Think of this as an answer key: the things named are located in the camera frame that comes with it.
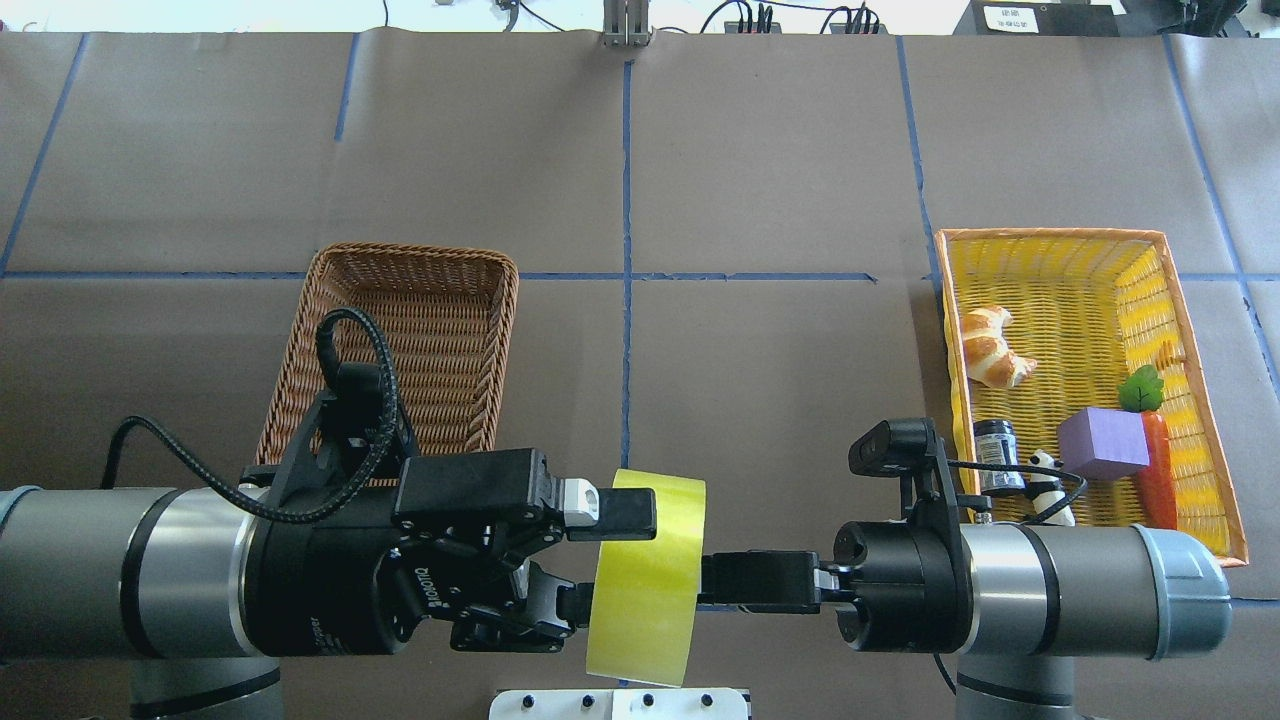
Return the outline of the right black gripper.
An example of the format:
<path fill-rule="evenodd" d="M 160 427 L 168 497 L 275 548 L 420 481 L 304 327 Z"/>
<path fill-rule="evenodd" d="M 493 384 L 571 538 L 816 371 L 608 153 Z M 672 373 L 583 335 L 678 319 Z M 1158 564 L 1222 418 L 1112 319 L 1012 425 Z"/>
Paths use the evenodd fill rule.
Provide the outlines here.
<path fill-rule="evenodd" d="M 864 653 L 952 653 L 975 625 L 963 515 L 849 521 L 832 556 L 749 550 L 701 557 L 700 605 L 750 614 L 813 615 L 823 601 L 838 633 Z"/>

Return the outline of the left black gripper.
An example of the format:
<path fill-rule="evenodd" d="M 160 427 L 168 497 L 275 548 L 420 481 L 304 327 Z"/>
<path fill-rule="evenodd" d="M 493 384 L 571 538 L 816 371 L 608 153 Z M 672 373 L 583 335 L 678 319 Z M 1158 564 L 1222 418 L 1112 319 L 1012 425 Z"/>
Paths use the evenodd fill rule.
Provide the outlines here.
<path fill-rule="evenodd" d="M 596 584 L 532 556 L 559 543 L 657 537 L 653 488 L 596 488 L 509 448 L 408 459 L 311 524 L 271 523 L 250 547 L 244 623 L 266 656 L 390 655 L 425 620 L 468 652 L 556 652 L 589 628 Z"/>

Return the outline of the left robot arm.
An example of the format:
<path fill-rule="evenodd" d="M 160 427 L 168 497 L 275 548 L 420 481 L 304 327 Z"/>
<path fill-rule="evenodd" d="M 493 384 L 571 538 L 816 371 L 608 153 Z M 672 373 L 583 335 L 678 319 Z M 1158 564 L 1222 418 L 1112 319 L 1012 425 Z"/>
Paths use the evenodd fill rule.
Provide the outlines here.
<path fill-rule="evenodd" d="M 655 493 L 549 473 L 535 448 L 404 461 L 310 524 L 211 489 L 3 493 L 3 662 L 125 659 L 133 719 L 280 719 L 280 660 L 393 655 L 426 620 L 463 652 L 554 653 L 591 583 L 563 541 L 652 541 Z"/>

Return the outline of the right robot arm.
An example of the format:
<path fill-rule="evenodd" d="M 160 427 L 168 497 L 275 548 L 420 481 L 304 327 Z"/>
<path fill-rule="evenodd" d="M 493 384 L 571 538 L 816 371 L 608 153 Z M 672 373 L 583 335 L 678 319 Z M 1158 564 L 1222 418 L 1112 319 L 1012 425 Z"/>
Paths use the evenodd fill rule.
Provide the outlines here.
<path fill-rule="evenodd" d="M 1076 659 L 1203 656 L 1233 616 L 1222 569 L 1198 539 L 1140 525 L 850 521 L 829 560 L 704 556 L 698 603 L 829 607 L 856 652 L 954 653 L 959 719 L 1078 719 Z"/>

